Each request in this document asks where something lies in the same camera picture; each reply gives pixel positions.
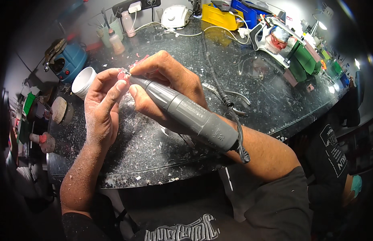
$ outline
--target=power strip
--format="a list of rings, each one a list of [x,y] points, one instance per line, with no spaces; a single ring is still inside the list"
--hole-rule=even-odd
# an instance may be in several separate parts
[[[142,3],[141,10],[149,9],[153,5],[153,7],[158,7],[161,5],[161,0],[128,0],[124,2],[120,2],[115,4],[112,7],[114,15],[116,15],[117,18],[121,17],[121,12],[128,11],[130,4],[140,1]]]

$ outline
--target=teal face mask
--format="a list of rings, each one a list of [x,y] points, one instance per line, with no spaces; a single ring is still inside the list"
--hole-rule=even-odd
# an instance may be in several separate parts
[[[355,191],[354,198],[357,197],[358,193],[362,190],[362,178],[359,175],[353,176],[353,182],[351,184],[350,191]]]

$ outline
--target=left hand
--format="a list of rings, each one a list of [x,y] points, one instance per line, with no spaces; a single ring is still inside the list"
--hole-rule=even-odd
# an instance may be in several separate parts
[[[129,90],[128,78],[118,80],[120,69],[112,68],[97,74],[84,100],[87,144],[108,150],[118,133],[118,105]]]

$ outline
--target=workbench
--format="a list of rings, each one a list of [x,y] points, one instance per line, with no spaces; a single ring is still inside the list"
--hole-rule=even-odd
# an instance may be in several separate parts
[[[206,25],[193,20],[177,31],[196,34],[201,31],[200,24]],[[267,53],[228,39],[220,29],[210,30],[205,34],[205,41],[219,81],[224,89],[239,92],[251,101],[249,107],[242,106],[248,115],[239,117],[246,127],[285,141],[326,113],[347,92],[347,89],[330,92],[332,84],[323,75],[312,76],[294,88],[283,77],[283,67]],[[173,33],[164,34],[159,25],[147,27],[132,38],[124,36],[122,42],[126,51],[121,55],[114,55],[112,49],[105,47],[90,51],[85,67],[92,66],[97,73],[112,67],[126,68],[146,54],[166,50],[196,73],[201,83],[213,85],[204,56],[203,37],[202,34],[176,37]],[[263,72],[263,80],[250,77],[260,72]],[[308,92],[310,83],[314,90]],[[209,90],[204,88],[204,91],[210,110],[229,118],[221,101]],[[47,154],[48,174],[50,182],[59,185],[86,140],[86,121],[83,100],[71,93],[70,85],[59,86],[57,96],[63,97],[73,109],[62,123],[50,121],[49,124],[56,148],[54,153]],[[169,136],[165,135],[157,122],[134,111],[130,94],[122,98],[119,107],[118,136],[108,151],[98,178],[101,188],[164,184],[233,163],[203,144],[191,148],[178,134],[169,132]]]

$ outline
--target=gray handpiece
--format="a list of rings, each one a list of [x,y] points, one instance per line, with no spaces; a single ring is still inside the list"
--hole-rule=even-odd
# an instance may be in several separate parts
[[[218,151],[227,152],[236,143],[235,129],[183,94],[143,76],[130,76],[130,83],[140,85],[158,107]]]

